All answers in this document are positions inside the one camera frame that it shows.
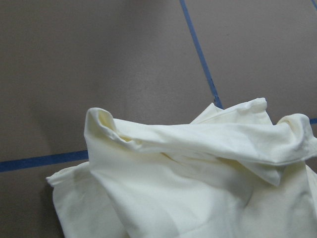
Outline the cream long sleeve cat shirt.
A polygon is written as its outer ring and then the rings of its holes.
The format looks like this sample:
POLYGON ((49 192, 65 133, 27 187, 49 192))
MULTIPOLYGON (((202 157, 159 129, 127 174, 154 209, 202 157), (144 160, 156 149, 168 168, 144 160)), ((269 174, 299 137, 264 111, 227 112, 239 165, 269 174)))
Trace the cream long sleeve cat shirt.
POLYGON ((303 114, 273 124, 266 100, 189 124, 87 111, 89 160, 47 178, 67 238, 314 238, 317 140, 303 114))

